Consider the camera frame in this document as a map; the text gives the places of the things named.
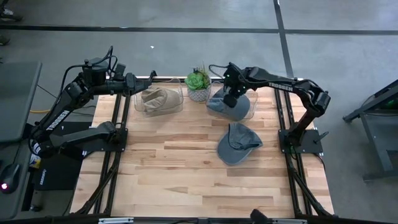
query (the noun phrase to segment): cap brim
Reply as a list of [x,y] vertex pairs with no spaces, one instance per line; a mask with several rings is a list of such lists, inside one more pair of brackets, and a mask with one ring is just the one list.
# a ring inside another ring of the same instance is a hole
[[229,131],[221,138],[217,147],[218,157],[227,165],[238,165],[247,158],[253,149],[235,150],[228,142]]

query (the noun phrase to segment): potted plant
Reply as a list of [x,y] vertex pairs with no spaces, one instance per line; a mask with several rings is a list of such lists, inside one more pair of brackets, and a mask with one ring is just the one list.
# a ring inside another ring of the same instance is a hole
[[194,68],[193,72],[185,79],[188,86],[188,96],[195,102],[204,102],[210,94],[211,80],[205,65]]

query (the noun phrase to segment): white planter pot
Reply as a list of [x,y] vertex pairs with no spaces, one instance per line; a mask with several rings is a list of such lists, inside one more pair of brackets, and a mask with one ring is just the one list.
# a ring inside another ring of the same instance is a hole
[[211,85],[207,87],[205,90],[190,90],[188,88],[188,96],[191,100],[195,102],[204,102],[210,95]]

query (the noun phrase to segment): metal stand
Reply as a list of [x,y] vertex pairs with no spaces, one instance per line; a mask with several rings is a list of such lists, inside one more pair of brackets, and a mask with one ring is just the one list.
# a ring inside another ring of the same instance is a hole
[[358,118],[361,114],[374,110],[379,106],[386,104],[387,102],[398,97],[398,80],[392,82],[390,85],[384,87],[380,91],[374,94],[374,99],[369,103],[362,105],[360,108],[354,110],[347,116],[343,117],[343,120],[347,123],[352,122],[355,118]]
[[386,103],[398,98],[398,80],[384,87],[374,95],[374,99],[354,110],[343,119],[350,123],[355,118],[361,118],[369,143],[377,152],[383,171],[366,174],[364,181],[398,177],[398,170],[392,165],[390,152],[398,152],[396,145],[396,127],[398,118],[394,116],[397,110],[380,110]]

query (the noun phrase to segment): computer mouse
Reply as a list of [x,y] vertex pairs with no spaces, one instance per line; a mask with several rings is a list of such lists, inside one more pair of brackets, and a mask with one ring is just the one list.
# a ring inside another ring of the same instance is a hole
[[19,182],[18,164],[9,164],[0,174],[0,190],[4,194],[11,194],[18,188]]

